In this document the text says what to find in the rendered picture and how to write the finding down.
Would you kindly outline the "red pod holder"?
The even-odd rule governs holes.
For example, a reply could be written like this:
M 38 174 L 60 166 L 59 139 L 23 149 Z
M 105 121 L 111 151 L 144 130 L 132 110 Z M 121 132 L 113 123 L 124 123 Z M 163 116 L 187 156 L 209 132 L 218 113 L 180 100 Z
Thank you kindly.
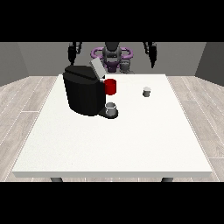
M 104 85 L 105 85 L 105 94 L 106 95 L 114 95 L 116 93 L 116 80 L 106 79 L 104 81 Z

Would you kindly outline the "pale grey machine lid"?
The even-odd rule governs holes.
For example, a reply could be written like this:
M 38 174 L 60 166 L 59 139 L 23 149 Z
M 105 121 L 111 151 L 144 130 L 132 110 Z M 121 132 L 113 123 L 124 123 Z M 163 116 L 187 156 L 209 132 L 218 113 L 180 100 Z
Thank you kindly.
M 94 72 L 99 80 L 105 76 L 106 71 L 99 58 L 92 59 L 90 61 L 90 66 L 94 69 Z

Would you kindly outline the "black coffee machine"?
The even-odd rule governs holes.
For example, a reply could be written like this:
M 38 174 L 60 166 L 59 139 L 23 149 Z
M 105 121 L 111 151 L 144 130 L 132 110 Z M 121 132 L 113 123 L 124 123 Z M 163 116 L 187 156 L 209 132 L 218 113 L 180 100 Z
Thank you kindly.
M 91 66 L 67 66 L 63 73 L 66 96 L 71 110 L 83 116 L 118 117 L 106 114 L 105 80 L 99 80 Z

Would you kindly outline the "small grey cup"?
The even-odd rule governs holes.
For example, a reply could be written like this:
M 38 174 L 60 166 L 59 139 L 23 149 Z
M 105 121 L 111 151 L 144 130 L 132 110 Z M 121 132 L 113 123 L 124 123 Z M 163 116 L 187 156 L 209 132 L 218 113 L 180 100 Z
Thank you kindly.
M 113 102 L 108 102 L 105 108 L 108 116 L 114 116 L 116 114 L 116 105 Z

